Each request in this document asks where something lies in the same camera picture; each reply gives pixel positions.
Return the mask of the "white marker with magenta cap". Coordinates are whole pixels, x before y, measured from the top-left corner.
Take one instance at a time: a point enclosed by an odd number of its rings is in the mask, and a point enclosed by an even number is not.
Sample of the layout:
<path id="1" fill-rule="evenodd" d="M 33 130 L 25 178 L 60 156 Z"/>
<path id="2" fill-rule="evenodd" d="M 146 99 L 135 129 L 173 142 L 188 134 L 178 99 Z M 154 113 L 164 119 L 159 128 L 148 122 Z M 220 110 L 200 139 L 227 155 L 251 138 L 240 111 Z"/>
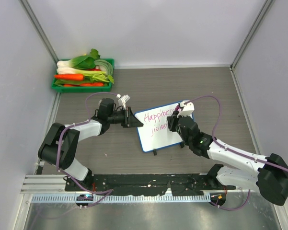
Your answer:
<path id="1" fill-rule="evenodd" d="M 173 113 L 167 117 L 168 127 L 169 129 L 174 129 L 178 123 L 178 114 L 180 112 L 180 107 L 176 107 Z"/>

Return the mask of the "blue framed whiteboard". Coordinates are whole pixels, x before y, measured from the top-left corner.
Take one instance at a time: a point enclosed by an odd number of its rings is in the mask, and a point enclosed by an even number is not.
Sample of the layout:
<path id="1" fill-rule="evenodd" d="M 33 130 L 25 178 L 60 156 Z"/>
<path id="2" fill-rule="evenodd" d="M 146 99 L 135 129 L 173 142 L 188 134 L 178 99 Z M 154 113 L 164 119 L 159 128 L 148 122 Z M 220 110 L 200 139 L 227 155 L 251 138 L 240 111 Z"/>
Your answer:
<path id="1" fill-rule="evenodd" d="M 138 136 L 143 152 L 150 152 L 182 142 L 176 132 L 168 128 L 167 117 L 171 116 L 179 101 L 135 113 L 143 124 L 138 127 Z"/>

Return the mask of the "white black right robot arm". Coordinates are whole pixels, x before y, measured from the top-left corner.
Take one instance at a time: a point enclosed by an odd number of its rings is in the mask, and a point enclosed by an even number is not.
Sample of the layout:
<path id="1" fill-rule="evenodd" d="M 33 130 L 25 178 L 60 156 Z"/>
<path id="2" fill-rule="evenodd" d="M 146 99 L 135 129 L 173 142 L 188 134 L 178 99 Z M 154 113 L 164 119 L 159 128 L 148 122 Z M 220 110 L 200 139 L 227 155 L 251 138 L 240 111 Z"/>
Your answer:
<path id="1" fill-rule="evenodd" d="M 288 198 L 288 165 L 275 153 L 257 155 L 234 148 L 200 131 L 189 116 L 167 117 L 168 129 L 176 132 L 195 155 L 219 161 L 208 172 L 212 189 L 222 185 L 259 192 L 272 204 L 283 206 Z"/>

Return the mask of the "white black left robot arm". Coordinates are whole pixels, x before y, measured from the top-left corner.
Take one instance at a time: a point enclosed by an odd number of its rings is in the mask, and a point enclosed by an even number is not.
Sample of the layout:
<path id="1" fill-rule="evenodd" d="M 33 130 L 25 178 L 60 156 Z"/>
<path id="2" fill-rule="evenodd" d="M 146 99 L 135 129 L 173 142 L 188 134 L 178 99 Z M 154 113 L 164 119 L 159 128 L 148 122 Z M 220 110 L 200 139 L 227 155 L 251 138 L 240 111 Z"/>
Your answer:
<path id="1" fill-rule="evenodd" d="M 92 171 L 75 157 L 78 142 L 104 134 L 111 124 L 120 124 L 123 128 L 143 127 L 131 107 L 121 103 L 118 109 L 115 106 L 113 99 L 103 98 L 89 120 L 72 125 L 52 124 L 39 148 L 39 159 L 63 171 L 80 190 L 91 190 Z"/>

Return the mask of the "small orange carrot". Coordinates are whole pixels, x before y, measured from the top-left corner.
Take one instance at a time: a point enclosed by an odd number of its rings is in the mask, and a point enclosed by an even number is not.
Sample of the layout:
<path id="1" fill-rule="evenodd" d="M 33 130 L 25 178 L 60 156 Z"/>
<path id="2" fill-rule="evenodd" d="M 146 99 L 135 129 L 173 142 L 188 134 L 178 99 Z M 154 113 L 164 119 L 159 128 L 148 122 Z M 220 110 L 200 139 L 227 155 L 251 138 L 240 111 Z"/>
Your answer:
<path id="1" fill-rule="evenodd" d="M 94 83 L 82 83 L 79 85 L 73 85 L 73 84 L 64 84 L 64 87 L 103 87 L 104 84 L 101 82 L 94 82 Z"/>

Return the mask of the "pale green bean bundle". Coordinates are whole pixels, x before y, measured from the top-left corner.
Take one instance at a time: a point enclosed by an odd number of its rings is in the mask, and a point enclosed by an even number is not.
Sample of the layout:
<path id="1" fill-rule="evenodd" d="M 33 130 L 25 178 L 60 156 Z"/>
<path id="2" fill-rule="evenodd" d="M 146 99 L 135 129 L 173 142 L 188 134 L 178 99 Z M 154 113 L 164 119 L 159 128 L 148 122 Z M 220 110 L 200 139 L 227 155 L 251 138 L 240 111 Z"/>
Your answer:
<path id="1" fill-rule="evenodd" d="M 98 59 L 95 60 L 94 63 L 96 69 L 99 69 L 100 71 L 105 71 L 107 75 L 113 75 L 114 67 L 110 62 L 103 59 Z"/>

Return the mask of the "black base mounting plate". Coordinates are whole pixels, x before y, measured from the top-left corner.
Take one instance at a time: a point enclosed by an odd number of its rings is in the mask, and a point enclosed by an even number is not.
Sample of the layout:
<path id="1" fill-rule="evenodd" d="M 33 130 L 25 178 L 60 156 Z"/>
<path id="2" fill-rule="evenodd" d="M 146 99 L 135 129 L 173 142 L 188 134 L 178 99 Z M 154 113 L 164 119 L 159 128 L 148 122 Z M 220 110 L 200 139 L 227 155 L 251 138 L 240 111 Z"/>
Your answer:
<path id="1" fill-rule="evenodd" d="M 221 185 L 211 176 L 198 173 L 178 174 L 96 174 L 88 182 L 89 191 L 113 196 L 163 196 L 168 189 L 173 196 L 202 195 L 209 190 L 234 190 L 235 186 Z"/>

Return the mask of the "green bok choy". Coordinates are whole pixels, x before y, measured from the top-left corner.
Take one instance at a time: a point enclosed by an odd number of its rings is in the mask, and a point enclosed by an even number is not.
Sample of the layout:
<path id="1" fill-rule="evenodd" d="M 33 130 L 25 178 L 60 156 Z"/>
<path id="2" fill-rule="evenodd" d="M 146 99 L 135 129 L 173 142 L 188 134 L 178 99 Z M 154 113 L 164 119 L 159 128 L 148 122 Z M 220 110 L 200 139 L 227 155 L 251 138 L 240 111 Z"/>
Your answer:
<path id="1" fill-rule="evenodd" d="M 100 59 L 97 49 L 91 49 L 87 55 L 74 57 L 70 60 L 60 60 L 57 62 L 57 72 L 59 74 L 78 73 L 82 70 L 94 69 L 95 61 Z"/>

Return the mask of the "green plastic tray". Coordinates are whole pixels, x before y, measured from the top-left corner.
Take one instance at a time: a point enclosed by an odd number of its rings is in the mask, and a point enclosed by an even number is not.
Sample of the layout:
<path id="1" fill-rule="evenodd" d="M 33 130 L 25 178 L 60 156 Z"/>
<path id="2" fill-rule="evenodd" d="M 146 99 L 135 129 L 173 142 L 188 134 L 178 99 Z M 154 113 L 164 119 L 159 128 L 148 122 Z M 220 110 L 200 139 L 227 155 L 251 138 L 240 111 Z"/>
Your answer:
<path id="1" fill-rule="evenodd" d="M 110 62 L 113 67 L 115 67 L 115 61 L 112 58 L 106 58 L 103 59 L 108 62 Z M 91 71 L 100 71 L 99 69 L 91 69 Z M 73 81 L 73 80 L 62 80 L 62 79 L 53 79 L 51 83 L 51 89 L 55 90 L 59 93 L 76 93 L 76 92 L 110 92 L 113 86 L 113 83 L 105 83 L 103 87 L 64 87 L 64 84 L 73 84 L 73 85 L 79 85 L 82 83 L 91 83 L 89 80 L 83 80 L 83 81 Z"/>

